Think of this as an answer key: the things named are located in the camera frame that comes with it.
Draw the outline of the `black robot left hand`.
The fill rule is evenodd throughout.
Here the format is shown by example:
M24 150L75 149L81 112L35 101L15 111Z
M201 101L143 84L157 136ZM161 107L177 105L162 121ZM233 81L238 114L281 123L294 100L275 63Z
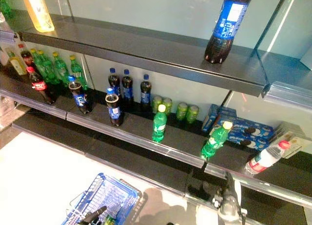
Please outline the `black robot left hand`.
M86 217L80 222L80 225L89 225L93 220L99 218L99 216L107 209L107 206L103 206L95 212L88 213Z

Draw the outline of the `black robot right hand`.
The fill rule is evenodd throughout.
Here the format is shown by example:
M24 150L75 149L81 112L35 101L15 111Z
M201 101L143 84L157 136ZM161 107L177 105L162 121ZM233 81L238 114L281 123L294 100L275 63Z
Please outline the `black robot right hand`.
M236 192L236 185L240 187L240 182L235 181L228 171L225 172L225 178L226 185L218 188L212 199L214 207L220 208L226 202L233 202L235 206L240 207L241 198L239 198Z

